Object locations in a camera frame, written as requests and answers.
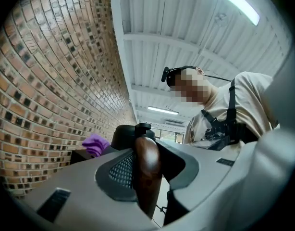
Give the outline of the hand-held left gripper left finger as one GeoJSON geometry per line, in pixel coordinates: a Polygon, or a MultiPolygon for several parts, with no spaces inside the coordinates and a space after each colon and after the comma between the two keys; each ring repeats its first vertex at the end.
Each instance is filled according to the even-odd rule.
{"type": "Polygon", "coordinates": [[[155,231],[132,188],[132,149],[64,167],[20,201],[49,231],[155,231]]]}

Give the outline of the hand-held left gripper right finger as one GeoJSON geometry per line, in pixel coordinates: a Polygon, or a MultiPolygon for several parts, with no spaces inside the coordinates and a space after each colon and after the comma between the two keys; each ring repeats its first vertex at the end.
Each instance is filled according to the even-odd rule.
{"type": "Polygon", "coordinates": [[[280,128],[240,152],[158,141],[173,200],[165,231],[241,231],[276,203],[294,170],[294,132],[280,128]]]}

